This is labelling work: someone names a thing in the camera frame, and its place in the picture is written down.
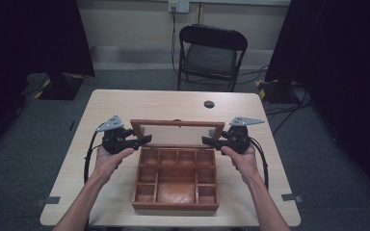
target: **wooden compartment box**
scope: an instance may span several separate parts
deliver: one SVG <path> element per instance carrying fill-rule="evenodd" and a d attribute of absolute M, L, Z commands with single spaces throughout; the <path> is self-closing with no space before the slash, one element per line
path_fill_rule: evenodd
<path fill-rule="evenodd" d="M 189 133 L 185 126 L 203 127 L 206 132 L 213 127 L 213 137 L 222 132 L 222 123 L 193 123 L 178 121 L 133 120 L 137 137 L 145 134 L 145 124 L 175 126 L 181 134 Z M 190 132 L 191 136 L 200 133 Z M 142 210 L 198 210 L 216 211 L 219 208 L 218 181 L 216 173 L 215 150 L 205 145 L 161 142 L 149 143 L 141 148 L 135 188 L 132 197 L 134 209 Z"/>

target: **wall outlet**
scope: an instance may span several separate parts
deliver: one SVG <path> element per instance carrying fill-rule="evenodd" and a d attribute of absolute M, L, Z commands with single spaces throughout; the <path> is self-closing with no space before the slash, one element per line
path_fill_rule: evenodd
<path fill-rule="evenodd" d="M 178 12 L 178 1 L 168 1 L 168 12 Z"/>
<path fill-rule="evenodd" d="M 168 2 L 168 12 L 188 13 L 189 12 L 189 2 L 188 1 L 169 1 Z"/>

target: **electrical outlet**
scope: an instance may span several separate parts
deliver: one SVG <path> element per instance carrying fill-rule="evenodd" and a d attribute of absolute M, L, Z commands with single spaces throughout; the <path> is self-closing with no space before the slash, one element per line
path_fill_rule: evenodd
<path fill-rule="evenodd" d="M 178 1 L 168 1 L 168 12 L 178 12 Z"/>

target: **handheld controller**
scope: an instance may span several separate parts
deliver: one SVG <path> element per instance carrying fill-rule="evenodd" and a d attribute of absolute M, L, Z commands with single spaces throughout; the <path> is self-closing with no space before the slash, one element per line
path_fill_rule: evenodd
<path fill-rule="evenodd" d="M 221 150 L 223 146 L 228 146 L 239 154 L 244 154 L 251 145 L 251 139 L 246 127 L 231 126 L 227 132 L 223 131 L 221 136 L 226 140 L 221 141 L 202 137 L 202 143 L 213 146 L 216 150 Z"/>
<path fill-rule="evenodd" d="M 216 150 L 221 150 L 223 146 L 228 146 L 239 154 L 244 154 L 251 145 L 251 138 L 248 134 L 248 125 L 264 122 L 263 119 L 235 117 L 230 122 L 229 130 L 221 133 L 226 140 L 215 140 L 213 138 L 202 137 L 202 143 L 213 146 Z"/>
<path fill-rule="evenodd" d="M 134 135 L 134 131 L 132 129 L 125 129 L 118 115 L 114 115 L 107 122 L 99 126 L 97 132 L 104 132 L 102 145 L 110 154 L 118 154 L 128 147 L 138 150 L 141 144 L 151 142 L 152 139 L 152 135 L 149 135 L 142 139 L 127 141 L 126 138 Z"/>

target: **metal bracket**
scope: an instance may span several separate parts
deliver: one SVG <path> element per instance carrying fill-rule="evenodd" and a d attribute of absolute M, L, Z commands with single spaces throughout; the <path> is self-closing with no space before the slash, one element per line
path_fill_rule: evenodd
<path fill-rule="evenodd" d="M 122 123 L 119 116 L 114 115 L 109 120 L 107 120 L 107 122 L 101 124 L 101 126 L 99 126 L 97 128 L 97 132 L 104 132 L 104 131 L 120 128 L 120 127 L 123 127 L 123 126 L 124 126 L 124 124 Z"/>
<path fill-rule="evenodd" d="M 264 123 L 264 119 L 260 118 L 247 118 L 247 117 L 239 117 L 236 116 L 233 120 L 229 123 L 231 126 L 248 126 L 258 123 Z"/>

